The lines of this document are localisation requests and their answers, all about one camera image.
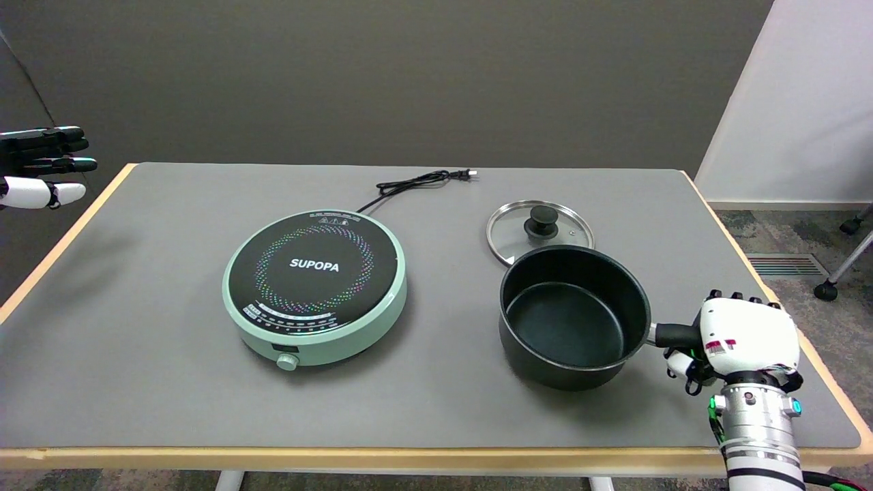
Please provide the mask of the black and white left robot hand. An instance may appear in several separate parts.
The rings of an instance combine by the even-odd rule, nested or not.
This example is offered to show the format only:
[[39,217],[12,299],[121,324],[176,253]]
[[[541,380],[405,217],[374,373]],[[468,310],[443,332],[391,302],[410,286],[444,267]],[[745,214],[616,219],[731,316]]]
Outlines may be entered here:
[[83,198],[85,184],[47,181],[46,177],[97,170],[96,159],[75,156],[88,147],[85,132],[78,125],[3,132],[2,208],[57,209]]

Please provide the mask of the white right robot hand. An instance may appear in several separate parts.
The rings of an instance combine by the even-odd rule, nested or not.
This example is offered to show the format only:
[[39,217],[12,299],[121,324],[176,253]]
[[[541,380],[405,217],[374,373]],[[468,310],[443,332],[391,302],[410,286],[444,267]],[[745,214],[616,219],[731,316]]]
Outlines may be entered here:
[[649,343],[664,349],[669,377],[685,379],[686,394],[722,381],[760,383],[798,391],[799,333],[791,315],[775,302],[723,296],[713,289],[689,325],[652,324]]

